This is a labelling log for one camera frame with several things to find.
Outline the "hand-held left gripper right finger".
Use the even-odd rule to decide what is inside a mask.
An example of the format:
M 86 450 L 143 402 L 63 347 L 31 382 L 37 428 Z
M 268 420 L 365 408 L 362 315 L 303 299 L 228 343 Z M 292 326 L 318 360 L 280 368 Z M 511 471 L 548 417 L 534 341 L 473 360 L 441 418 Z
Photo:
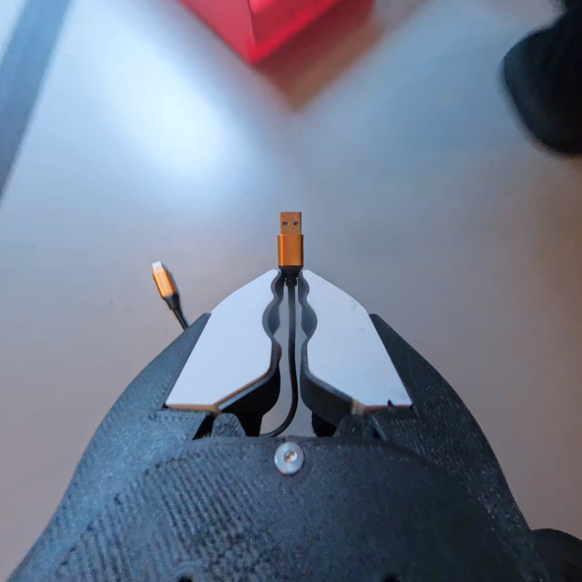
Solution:
M 300 305 L 300 393 L 316 434 L 351 415 L 409 416 L 413 402 L 368 311 L 309 270 L 300 274 Z

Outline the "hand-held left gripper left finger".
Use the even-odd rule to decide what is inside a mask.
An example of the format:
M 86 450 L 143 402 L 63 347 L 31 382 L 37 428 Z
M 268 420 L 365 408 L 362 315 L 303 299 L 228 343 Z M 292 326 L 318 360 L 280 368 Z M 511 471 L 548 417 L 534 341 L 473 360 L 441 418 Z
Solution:
M 223 413 L 258 436 L 280 395 L 280 272 L 271 270 L 222 300 L 210 313 L 165 400 L 171 410 Z

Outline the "black usb cable orange plugs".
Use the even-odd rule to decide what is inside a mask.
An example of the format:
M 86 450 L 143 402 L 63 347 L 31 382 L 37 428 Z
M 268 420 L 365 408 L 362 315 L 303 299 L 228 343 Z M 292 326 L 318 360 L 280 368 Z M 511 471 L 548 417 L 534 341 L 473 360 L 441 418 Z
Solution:
M 304 265 L 304 237 L 302 234 L 302 215 L 300 212 L 282 212 L 280 214 L 280 232 L 277 236 L 277 247 L 278 247 L 278 271 L 280 272 L 281 281 L 281 303 L 283 302 L 284 295 L 287 295 L 287 312 L 288 312 L 288 339 L 287 339 L 287 358 L 288 358 L 288 369 L 290 378 L 290 407 L 287 415 L 281 421 L 280 425 L 271 431 L 267 432 L 268 437 L 275 437 L 283 433 L 287 427 L 291 424 L 295 417 L 298 403 L 299 403 L 299 382 L 297 379 L 296 371 L 296 292 L 295 288 L 297 285 L 297 279 L 299 273 L 301 272 Z M 193 322 L 191 325 L 188 324 L 187 319 L 184 315 L 180 295 L 178 292 L 177 285 L 169 269 L 160 261 L 152 264 L 152 276 L 158 288 L 158 292 L 162 300 L 167 304 L 171 312 L 175 315 L 178 322 L 181 324 L 184 331 L 189 329 L 193 330 L 196 335 L 194 345 L 200 336 L 200 333 L 211 313 L 203 313 L 201 316 Z M 186 355 L 186 360 L 190 355 L 193 347 Z M 282 356 L 282 347 L 280 345 L 280 359 Z M 176 380 L 172 383 L 169 393 L 174 386 Z M 181 410 L 171 410 L 165 407 L 165 400 L 160 411 L 155 414 L 151 414 L 152 417 L 160 418 L 164 420 L 177 421 L 178 418 L 186 418 L 186 414 L 200 414 L 201 415 L 201 425 L 203 427 L 204 423 L 208 423 L 208 426 L 212 426 L 213 421 L 218 416 L 214 417 L 210 413 L 202 413 L 195 411 L 181 411 Z

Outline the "red plastic basket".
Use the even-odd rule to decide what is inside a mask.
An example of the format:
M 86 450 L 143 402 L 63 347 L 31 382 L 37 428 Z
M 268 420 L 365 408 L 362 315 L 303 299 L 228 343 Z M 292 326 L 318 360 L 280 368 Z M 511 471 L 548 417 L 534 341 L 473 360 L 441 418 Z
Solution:
M 242 61 L 255 66 L 288 47 L 317 47 L 351 32 L 375 1 L 179 1 Z

